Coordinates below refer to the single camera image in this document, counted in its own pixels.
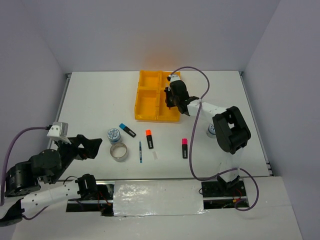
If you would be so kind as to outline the pink cap black highlighter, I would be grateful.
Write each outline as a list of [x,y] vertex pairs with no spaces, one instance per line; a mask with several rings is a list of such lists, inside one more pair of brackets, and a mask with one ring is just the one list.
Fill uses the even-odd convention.
[[188,139],[187,138],[182,138],[181,149],[182,149],[182,158],[187,159],[188,158]]

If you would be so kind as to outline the blue gel pen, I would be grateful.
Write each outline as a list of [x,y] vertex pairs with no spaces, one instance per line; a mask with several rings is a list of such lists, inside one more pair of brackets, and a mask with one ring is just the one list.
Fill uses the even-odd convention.
[[141,141],[139,141],[139,162],[143,163],[142,142]]

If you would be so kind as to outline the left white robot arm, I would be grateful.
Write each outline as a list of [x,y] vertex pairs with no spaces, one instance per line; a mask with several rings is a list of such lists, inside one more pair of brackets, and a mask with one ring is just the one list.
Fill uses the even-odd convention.
[[57,149],[46,149],[29,160],[11,167],[5,176],[4,205],[0,208],[0,225],[6,227],[27,219],[27,214],[41,213],[48,206],[64,200],[91,200],[98,187],[92,174],[86,173],[56,189],[41,191],[41,183],[54,185],[73,160],[94,159],[103,140],[78,134],[60,138]]

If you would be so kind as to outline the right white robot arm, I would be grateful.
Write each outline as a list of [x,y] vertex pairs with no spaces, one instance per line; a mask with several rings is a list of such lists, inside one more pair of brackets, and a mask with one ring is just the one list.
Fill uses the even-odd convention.
[[239,150],[247,146],[251,139],[251,131],[240,111],[236,106],[229,108],[219,107],[203,101],[210,90],[210,82],[201,97],[190,96],[184,81],[176,74],[167,77],[169,86],[165,87],[165,104],[168,108],[177,108],[178,111],[189,117],[195,117],[189,145],[188,163],[191,175],[199,181],[217,179],[217,190],[223,196],[230,195],[235,190],[241,171],[234,163],[213,176],[198,177],[193,168],[193,145],[199,119],[207,121],[213,127],[213,135],[219,148],[234,156]]

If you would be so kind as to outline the yellow four-compartment organizer tray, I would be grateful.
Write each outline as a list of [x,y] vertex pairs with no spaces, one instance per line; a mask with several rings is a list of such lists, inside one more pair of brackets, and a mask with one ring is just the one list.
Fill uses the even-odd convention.
[[136,91],[134,118],[141,122],[180,121],[176,107],[168,108],[165,102],[165,88],[169,86],[169,71],[141,70]]

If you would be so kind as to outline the left blue putty jar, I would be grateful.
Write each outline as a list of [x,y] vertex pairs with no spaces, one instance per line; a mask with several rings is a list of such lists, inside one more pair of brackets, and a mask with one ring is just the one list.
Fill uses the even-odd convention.
[[110,128],[107,131],[107,138],[112,145],[122,142],[122,135],[117,128]]

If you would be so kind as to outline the blue putty jar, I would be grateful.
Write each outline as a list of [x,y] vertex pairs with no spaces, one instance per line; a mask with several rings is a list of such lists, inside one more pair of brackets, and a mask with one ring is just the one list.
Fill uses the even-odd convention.
[[117,128],[110,128],[107,131],[107,138],[112,145],[122,142],[122,135]]
[[209,124],[207,130],[206,130],[206,134],[209,138],[216,138],[216,130],[215,130],[215,127],[212,123]]

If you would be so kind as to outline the clear tape roll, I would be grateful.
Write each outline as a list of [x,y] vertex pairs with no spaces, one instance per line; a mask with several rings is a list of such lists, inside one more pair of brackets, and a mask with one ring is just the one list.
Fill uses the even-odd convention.
[[129,150],[124,143],[116,143],[112,145],[109,152],[116,162],[125,161],[129,155]]

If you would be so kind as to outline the orange cap black highlighter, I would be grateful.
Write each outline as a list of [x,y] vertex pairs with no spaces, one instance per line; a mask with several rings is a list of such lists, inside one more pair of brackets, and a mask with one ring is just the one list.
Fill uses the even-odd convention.
[[154,143],[153,143],[153,138],[152,138],[152,132],[150,129],[147,129],[145,131],[145,135],[146,135],[146,140],[147,140],[147,145],[149,149],[153,149],[154,148]]

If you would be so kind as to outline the blue cap black highlighter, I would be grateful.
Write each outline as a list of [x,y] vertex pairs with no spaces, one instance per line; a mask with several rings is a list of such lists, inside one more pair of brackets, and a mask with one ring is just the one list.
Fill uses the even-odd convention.
[[136,137],[136,133],[133,130],[131,130],[129,127],[127,127],[125,124],[121,123],[119,127],[128,135],[130,135],[132,138]]

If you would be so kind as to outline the right blue putty jar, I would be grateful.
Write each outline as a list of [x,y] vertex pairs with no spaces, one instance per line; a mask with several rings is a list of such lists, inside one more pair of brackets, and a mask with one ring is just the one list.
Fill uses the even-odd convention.
[[206,130],[206,134],[209,138],[216,138],[216,130],[215,130],[215,127],[212,123],[209,124],[207,130]]

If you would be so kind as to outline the silver foil covered panel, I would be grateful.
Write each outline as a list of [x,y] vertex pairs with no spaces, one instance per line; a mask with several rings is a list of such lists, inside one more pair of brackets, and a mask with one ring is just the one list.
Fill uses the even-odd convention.
[[117,181],[113,214],[118,217],[187,216],[203,214],[197,180]]

